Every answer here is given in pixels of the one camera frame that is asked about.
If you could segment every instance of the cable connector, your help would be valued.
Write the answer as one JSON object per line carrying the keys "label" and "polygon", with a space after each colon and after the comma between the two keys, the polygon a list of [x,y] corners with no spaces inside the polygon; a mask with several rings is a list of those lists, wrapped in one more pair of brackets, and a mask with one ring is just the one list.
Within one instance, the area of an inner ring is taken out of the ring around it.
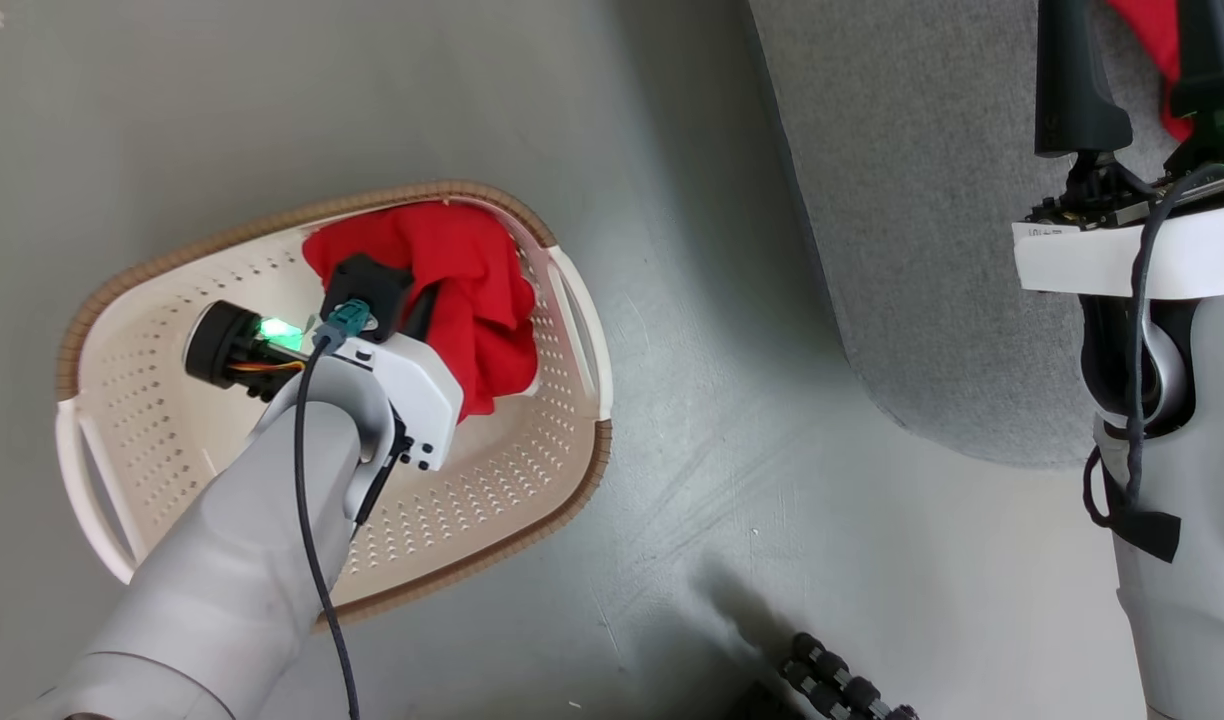
{"label": "cable connector", "polygon": [[319,338],[327,338],[323,353],[332,355],[346,343],[348,338],[359,337],[359,333],[364,332],[370,316],[371,309],[365,301],[346,300],[328,315],[327,323],[315,328],[315,347],[319,345]]}

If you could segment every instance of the red fabric in basket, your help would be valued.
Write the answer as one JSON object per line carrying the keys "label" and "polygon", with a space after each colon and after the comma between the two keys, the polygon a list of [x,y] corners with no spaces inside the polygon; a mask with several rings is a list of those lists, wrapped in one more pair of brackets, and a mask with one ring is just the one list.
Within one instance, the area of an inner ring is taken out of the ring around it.
{"label": "red fabric in basket", "polygon": [[1176,140],[1191,133],[1189,118],[1171,118],[1171,87],[1180,78],[1180,42],[1176,32],[1176,0],[1108,0],[1119,11],[1146,47],[1146,53],[1159,65],[1166,80],[1164,94],[1164,127]]}
{"label": "red fabric in basket", "polygon": [[321,228],[301,252],[324,284],[359,252],[410,268],[412,299],[438,283],[425,342],[465,391],[461,420],[492,414],[497,397],[523,392],[536,377],[536,299],[515,241],[486,209],[442,202],[379,209]]}

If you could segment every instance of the beige plastic basket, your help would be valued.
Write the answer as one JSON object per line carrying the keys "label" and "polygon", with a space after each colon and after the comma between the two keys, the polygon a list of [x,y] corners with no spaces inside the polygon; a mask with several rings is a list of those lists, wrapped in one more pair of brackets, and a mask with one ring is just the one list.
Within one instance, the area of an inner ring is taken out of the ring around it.
{"label": "beige plastic basket", "polygon": [[521,202],[475,182],[417,184],[250,223],[126,269],[87,300],[58,359],[56,448],[73,513],[115,577],[132,578],[264,410],[240,387],[223,391],[184,372],[184,343],[200,311],[228,300],[307,318],[323,300],[318,276],[301,260],[310,233],[431,200],[492,211],[519,245],[536,288],[539,382],[528,396],[501,398],[494,414],[466,419],[442,470],[394,470],[333,600],[349,620],[414,600],[548,536],[589,501],[612,443],[612,378],[585,284]]}

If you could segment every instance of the green led light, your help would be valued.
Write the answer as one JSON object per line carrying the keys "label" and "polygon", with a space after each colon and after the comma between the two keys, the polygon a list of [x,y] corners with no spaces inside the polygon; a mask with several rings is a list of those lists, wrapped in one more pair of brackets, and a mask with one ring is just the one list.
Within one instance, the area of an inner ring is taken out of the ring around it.
{"label": "green led light", "polygon": [[288,350],[301,350],[301,338],[305,333],[300,328],[284,323],[279,318],[261,318],[261,337],[269,340],[272,345],[285,347]]}

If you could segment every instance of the gray floor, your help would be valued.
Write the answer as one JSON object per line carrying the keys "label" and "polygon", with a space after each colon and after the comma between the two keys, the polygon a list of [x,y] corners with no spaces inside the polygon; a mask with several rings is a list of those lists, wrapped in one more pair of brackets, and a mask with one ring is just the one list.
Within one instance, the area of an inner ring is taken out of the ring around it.
{"label": "gray floor", "polygon": [[[301,202],[498,184],[581,268],[614,457],[567,529],[348,626],[364,715],[712,718],[803,628],[931,719],[1143,715],[1070,473],[901,432],[842,361],[716,1],[0,0],[0,718],[119,598],[51,451],[125,264]],[[340,718],[313,638],[266,716]]]}

